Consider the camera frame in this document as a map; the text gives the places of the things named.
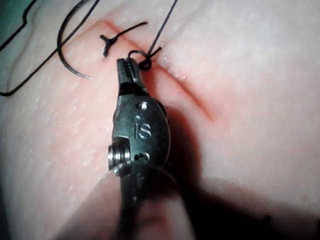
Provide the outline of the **right arm needle driver jaw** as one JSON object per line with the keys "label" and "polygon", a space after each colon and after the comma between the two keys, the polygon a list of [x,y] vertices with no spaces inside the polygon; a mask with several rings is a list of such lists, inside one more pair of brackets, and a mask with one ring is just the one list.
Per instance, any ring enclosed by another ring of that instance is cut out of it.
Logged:
{"label": "right arm needle driver jaw", "polygon": [[127,60],[125,58],[117,59],[116,66],[119,85],[130,83],[132,81],[132,75]]}
{"label": "right arm needle driver jaw", "polygon": [[137,62],[133,58],[127,58],[127,65],[130,71],[132,82],[136,88],[139,89],[143,94],[148,94],[148,90],[144,84],[143,77],[141,75],[140,68]]}

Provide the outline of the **right arm needle driver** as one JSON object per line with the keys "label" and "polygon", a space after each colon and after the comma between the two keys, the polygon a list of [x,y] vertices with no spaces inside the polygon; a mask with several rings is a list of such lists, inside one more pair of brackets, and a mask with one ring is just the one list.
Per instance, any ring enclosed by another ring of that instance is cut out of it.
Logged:
{"label": "right arm needle driver", "polygon": [[142,163],[163,168],[171,147],[171,133],[164,106],[135,83],[119,85],[113,114],[108,168]]}

